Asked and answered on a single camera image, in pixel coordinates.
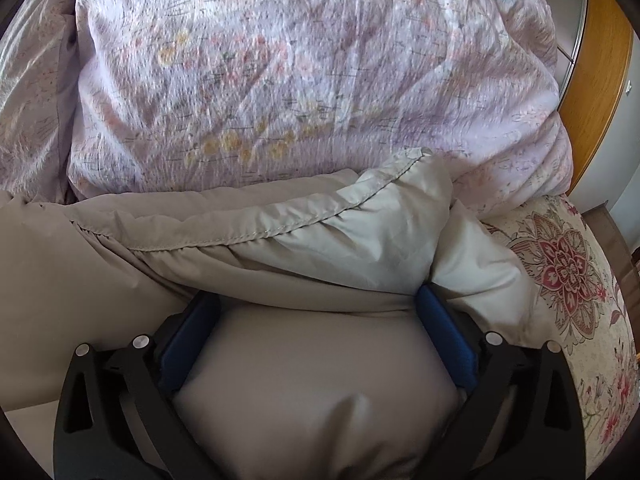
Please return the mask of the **beige quilted down jacket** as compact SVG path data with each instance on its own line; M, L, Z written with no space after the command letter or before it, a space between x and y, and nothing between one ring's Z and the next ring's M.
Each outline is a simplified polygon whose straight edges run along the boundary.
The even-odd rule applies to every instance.
M511 344L534 285L462 203L442 161L73 205L1 196L1 405L44 468L78 344L154 332L194 292L227 311L177 408L239 479L405 479L459 406L413 298Z

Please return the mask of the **floral bedspread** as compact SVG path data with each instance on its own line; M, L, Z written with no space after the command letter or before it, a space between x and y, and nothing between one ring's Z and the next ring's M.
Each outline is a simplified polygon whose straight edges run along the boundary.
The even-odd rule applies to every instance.
M536 285L574 377L586 473L611 455L639 407L636 342L620 284L584 217L563 195L538 197L485 220Z

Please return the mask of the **large lilac folded duvet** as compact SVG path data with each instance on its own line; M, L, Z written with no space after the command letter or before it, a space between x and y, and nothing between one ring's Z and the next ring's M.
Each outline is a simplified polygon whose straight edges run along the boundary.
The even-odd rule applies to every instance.
M1 188L72 197L67 162L80 71L76 0L24 0L1 38Z

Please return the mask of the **orange wooden wardrobe frame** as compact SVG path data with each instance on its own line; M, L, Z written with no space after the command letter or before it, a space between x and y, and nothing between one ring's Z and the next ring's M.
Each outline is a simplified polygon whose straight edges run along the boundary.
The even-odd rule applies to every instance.
M634 45L617 0L547 0L558 33L559 113L570 136L578 187L623 99Z

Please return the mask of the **lilac pillow on right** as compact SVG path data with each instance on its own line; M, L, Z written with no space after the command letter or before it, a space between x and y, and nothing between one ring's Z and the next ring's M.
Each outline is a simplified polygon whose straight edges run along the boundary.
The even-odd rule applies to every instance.
M444 162L481 217L573 174L546 0L76 0L84 197Z

